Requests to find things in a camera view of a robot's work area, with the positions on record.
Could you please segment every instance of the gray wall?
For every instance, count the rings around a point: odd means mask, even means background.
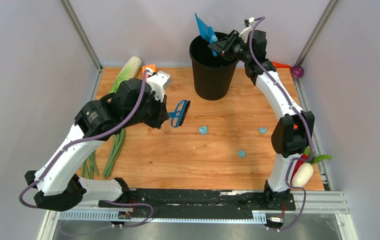
[[[380,239],[380,1],[341,1],[304,67],[334,189],[359,238]]]
[[[0,239],[37,237],[45,211],[19,203],[23,175],[54,153],[96,75],[59,1],[0,0]]]
[[[131,56],[162,66],[191,64],[188,48],[198,35],[194,13],[215,31],[244,28],[244,19],[265,16],[268,57],[293,64],[329,0],[71,0],[103,65]]]

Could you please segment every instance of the red onion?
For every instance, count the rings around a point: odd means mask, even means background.
[[[290,72],[291,72],[291,75],[295,78],[301,78],[303,77],[303,74],[305,73],[305,71],[303,70],[301,66],[293,66]]]

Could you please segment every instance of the blue play dough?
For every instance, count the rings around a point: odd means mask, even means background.
[[[266,133],[266,127],[260,127],[260,128],[259,128],[259,132],[260,132],[261,134],[265,134],[265,133]]]
[[[200,133],[201,135],[206,134],[206,133],[207,133],[207,127],[206,127],[206,126],[203,126],[203,127],[199,128],[199,133]]]
[[[244,157],[246,156],[246,152],[243,151],[243,150],[239,150],[239,151],[238,151],[238,156],[239,156],[240,158],[244,158]]]

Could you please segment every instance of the wooden table surface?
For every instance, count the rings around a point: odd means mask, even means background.
[[[111,178],[123,178],[130,188],[262,190],[274,164],[271,134],[277,118],[261,91],[253,86],[242,68],[237,68],[225,97],[217,101],[200,98],[189,67],[160,68],[169,73],[167,110],[188,99],[191,106],[183,126],[173,128],[170,121],[162,129],[145,124],[127,128],[122,152]],[[120,68],[105,68],[97,99],[107,94]],[[278,69],[281,81],[298,102],[290,72]],[[208,127],[200,135],[201,126]],[[259,127],[267,132],[260,134]],[[96,162],[103,172],[112,138],[96,151]],[[245,158],[238,151],[246,152]],[[323,191],[318,167],[306,190]]]

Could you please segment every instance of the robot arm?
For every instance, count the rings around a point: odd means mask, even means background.
[[[312,112],[303,111],[282,85],[275,67],[266,58],[266,33],[253,30],[254,21],[254,18],[245,20],[246,28],[241,33],[233,30],[225,38],[209,44],[208,47],[226,60],[236,58],[243,61],[247,77],[266,96],[277,116],[278,123],[271,138],[276,152],[275,162],[272,174],[265,182],[264,190],[267,206],[277,209],[290,194],[290,188],[287,185],[289,179],[286,177],[291,176],[293,172],[294,166],[291,161],[299,157],[309,145],[306,129],[300,116],[306,121],[310,134],[315,117]],[[254,61],[249,49],[251,31],[253,31],[253,54],[262,67]]]
[[[111,135],[120,133],[123,128],[139,123],[145,123],[152,128],[161,128],[162,123],[169,119],[165,90],[170,83],[171,76],[161,71],[149,77],[138,110],[121,129],[102,139],[71,146],[52,164],[43,179],[41,175],[49,168],[55,155],[40,170],[28,171],[25,174],[28,185],[37,182],[34,186],[38,189],[38,193],[34,196],[36,206],[40,209],[65,211],[80,202],[115,201],[124,190],[128,190],[121,178],[90,180],[78,177],[75,172],[93,151]],[[63,147],[72,141],[107,132],[122,122],[135,106],[141,84],[141,80],[131,78],[122,82],[115,93],[88,102],[75,117],[75,123],[56,153],[63,151]]]

